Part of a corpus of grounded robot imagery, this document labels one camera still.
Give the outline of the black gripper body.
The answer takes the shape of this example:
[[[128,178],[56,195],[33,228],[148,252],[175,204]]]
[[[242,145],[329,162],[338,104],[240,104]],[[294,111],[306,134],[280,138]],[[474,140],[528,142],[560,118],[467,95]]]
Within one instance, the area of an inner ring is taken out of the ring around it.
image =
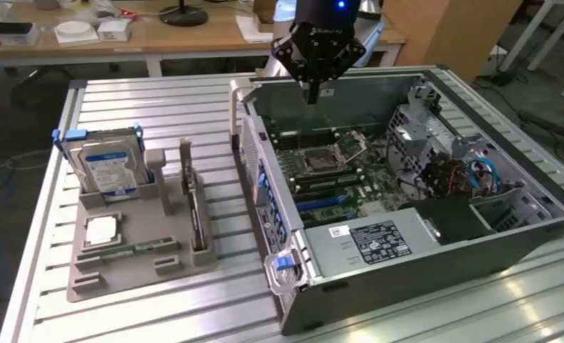
[[[292,32],[306,32],[314,48],[327,41],[355,38],[358,1],[298,1]]]

